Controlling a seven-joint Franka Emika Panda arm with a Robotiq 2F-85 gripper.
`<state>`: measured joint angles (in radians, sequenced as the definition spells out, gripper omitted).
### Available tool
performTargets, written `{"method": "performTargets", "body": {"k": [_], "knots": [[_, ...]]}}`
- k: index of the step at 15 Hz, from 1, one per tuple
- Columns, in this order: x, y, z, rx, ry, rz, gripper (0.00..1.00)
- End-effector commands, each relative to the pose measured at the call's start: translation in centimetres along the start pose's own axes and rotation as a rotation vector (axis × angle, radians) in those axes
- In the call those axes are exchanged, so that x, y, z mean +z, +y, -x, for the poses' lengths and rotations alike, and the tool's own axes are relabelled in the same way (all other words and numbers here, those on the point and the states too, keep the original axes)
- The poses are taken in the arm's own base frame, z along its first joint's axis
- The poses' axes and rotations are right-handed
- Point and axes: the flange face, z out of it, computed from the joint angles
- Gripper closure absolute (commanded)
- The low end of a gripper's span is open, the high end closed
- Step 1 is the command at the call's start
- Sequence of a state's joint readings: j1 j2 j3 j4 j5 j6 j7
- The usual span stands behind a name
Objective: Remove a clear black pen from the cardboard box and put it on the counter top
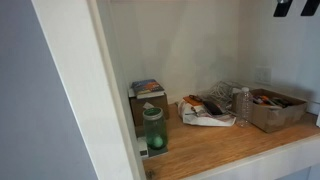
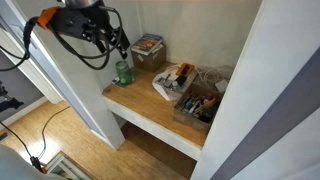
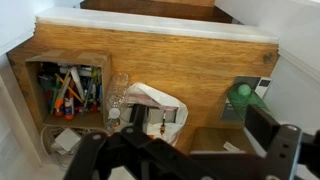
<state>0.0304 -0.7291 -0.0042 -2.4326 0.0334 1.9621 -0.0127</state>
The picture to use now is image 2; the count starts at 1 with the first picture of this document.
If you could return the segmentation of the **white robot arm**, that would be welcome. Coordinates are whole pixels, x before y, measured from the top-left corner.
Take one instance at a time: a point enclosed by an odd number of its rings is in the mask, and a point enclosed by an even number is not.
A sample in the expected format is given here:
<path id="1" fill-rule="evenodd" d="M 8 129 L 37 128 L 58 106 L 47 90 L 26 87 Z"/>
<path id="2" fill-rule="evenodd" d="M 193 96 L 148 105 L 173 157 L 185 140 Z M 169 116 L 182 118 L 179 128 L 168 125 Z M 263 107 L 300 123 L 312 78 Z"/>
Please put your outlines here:
<path id="1" fill-rule="evenodd" d="M 103 0 L 64 0 L 64 7 L 55 6 L 42 11 L 38 24 L 51 31 L 58 41 L 73 54 L 74 50 L 62 38 L 62 35 L 92 42 L 101 55 L 85 56 L 96 59 L 109 55 L 117 49 L 126 59 L 130 42 L 123 30 L 120 13 L 107 7 Z"/>

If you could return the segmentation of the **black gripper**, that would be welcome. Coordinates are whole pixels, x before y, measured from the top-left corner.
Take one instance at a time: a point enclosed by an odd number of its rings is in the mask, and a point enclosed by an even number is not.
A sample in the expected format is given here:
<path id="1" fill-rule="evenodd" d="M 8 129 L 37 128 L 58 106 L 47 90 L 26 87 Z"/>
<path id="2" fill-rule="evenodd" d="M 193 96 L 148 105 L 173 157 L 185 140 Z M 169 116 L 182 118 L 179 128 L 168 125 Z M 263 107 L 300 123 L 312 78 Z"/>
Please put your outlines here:
<path id="1" fill-rule="evenodd" d="M 107 52 L 107 36 L 112 34 L 112 47 L 118 50 L 123 59 L 128 57 L 130 42 L 122 28 L 112 27 L 109 13 L 102 9 L 102 5 L 47 8 L 42 11 L 37 23 L 58 35 L 92 41 L 101 53 Z"/>

